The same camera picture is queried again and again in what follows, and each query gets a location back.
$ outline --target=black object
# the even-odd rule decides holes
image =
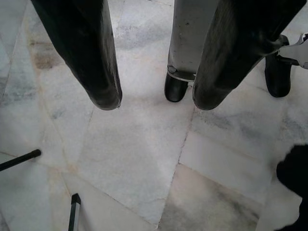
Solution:
[[[78,231],[78,219],[81,199],[78,193],[72,195],[71,213],[69,216],[68,231]]]
[[[282,35],[282,45],[290,45],[286,36]],[[276,98],[286,96],[291,89],[291,67],[292,62],[279,59],[277,53],[266,56],[265,79],[269,93]]]
[[[276,169],[279,181],[303,198],[298,220],[279,231],[308,230],[308,145],[296,145]]]
[[[165,81],[165,97],[171,102],[179,102],[183,99],[187,87],[188,82],[173,78],[167,74]]]
[[[27,161],[29,159],[32,159],[32,158],[35,158],[35,157],[38,157],[41,155],[41,151],[39,149],[36,149],[30,153],[27,153],[25,155],[22,155],[22,156],[19,156],[13,160],[9,160],[7,162],[4,162],[2,164],[0,164],[0,172],[3,171],[3,170],[6,170],[10,167],[13,167],[17,164],[20,164],[24,161]]]
[[[107,0],[31,0],[55,49],[93,103],[117,108],[122,91]]]
[[[280,33],[306,0],[221,0],[206,36],[193,87],[197,107],[211,110],[266,55],[283,45]]]

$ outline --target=metal rod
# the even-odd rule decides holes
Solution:
[[[22,155],[22,156],[19,156],[13,160],[9,160],[7,162],[4,162],[2,164],[0,164],[0,172],[3,171],[3,170],[6,170],[10,167],[13,167],[17,164],[20,164],[26,160],[29,160],[29,159],[32,159],[32,158],[35,158],[35,157],[38,157],[41,155],[41,151],[39,149],[36,149],[30,153],[27,153],[25,155]]]
[[[72,195],[71,205],[68,231],[78,231],[79,209],[81,205],[81,199],[78,193]]]

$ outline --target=black metal leg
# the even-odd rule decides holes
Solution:
[[[13,160],[9,160],[7,162],[4,162],[2,164],[0,164],[0,172],[3,171],[3,170],[6,170],[7,168],[10,168],[10,167],[13,167],[17,164],[20,164],[24,161],[27,161],[29,159],[32,159],[32,158],[35,158],[35,157],[38,157],[41,155],[41,151],[39,149],[36,149],[28,154],[25,154],[25,155],[22,155],[20,157],[17,157]]]
[[[79,209],[81,205],[81,199],[78,193],[72,195],[71,203],[71,215],[69,216],[68,231],[78,231],[78,219],[79,219]]]

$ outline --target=marble floor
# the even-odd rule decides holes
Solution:
[[[164,97],[173,0],[109,0],[123,90],[119,109],[91,103],[28,0],[0,1],[1,231],[64,231],[79,193],[79,230],[273,231],[301,199],[275,166],[308,139],[308,71],[283,99],[262,61],[212,111]],[[286,28],[308,32],[308,7]]]

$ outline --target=black rubber foot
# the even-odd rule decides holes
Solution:
[[[167,74],[165,82],[165,97],[171,102],[179,102],[184,98],[188,82],[181,81]]]
[[[283,45],[289,45],[289,40],[283,36]],[[281,62],[277,59],[277,53],[266,57],[265,79],[269,93],[276,98],[289,94],[291,89],[291,64]]]

